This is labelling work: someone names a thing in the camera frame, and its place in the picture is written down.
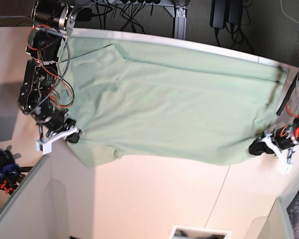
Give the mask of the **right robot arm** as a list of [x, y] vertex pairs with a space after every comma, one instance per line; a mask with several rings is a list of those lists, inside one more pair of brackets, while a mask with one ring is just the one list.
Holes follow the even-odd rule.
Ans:
[[38, 0], [30, 15], [33, 26], [26, 38], [27, 61], [17, 106], [33, 117], [39, 127], [39, 142], [72, 129], [67, 119], [75, 93], [65, 80], [70, 66], [68, 38], [78, 7], [61, 0]]

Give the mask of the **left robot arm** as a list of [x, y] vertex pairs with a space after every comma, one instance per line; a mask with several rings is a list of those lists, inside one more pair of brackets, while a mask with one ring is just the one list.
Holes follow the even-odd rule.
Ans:
[[[276, 112], [277, 116], [280, 116], [282, 111], [287, 109], [292, 93], [295, 94], [296, 107], [299, 113], [299, 70]], [[259, 156], [262, 153], [278, 156], [283, 150], [292, 149], [296, 145], [299, 145], [299, 115], [294, 118], [291, 124], [262, 132], [249, 146], [248, 152], [254, 156]]]

